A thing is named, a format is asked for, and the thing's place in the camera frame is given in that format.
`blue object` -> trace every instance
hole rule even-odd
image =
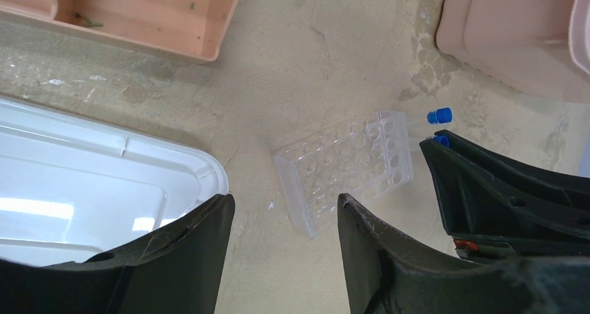
[[[449,138],[447,138],[447,136],[445,135],[437,135],[434,136],[432,139],[447,148],[451,146],[451,141],[449,141]]]
[[[443,107],[436,111],[429,112],[426,119],[432,125],[450,123],[453,121],[453,111],[451,111],[450,107]]]

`white paint speck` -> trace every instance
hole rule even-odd
[[[106,79],[100,75],[91,75],[88,78],[92,79],[93,81],[106,81]]]
[[[92,94],[94,93],[94,91],[96,90],[96,87],[94,87],[87,95],[86,98],[84,98],[84,102],[88,103],[88,101],[90,100],[90,97],[92,97]]]
[[[55,86],[60,86],[60,85],[64,84],[65,82],[60,79],[50,79],[49,81],[47,81],[47,83],[53,84]]]

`concrete surface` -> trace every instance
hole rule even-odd
[[[271,158],[377,109],[449,105],[454,130],[576,173],[589,108],[533,98],[440,55],[443,0],[241,0],[219,59],[191,66],[0,22],[0,92],[210,152],[237,212],[217,313],[348,313],[336,227],[314,241],[287,217]],[[430,174],[369,206],[452,253]],[[269,209],[270,202],[275,207]]]

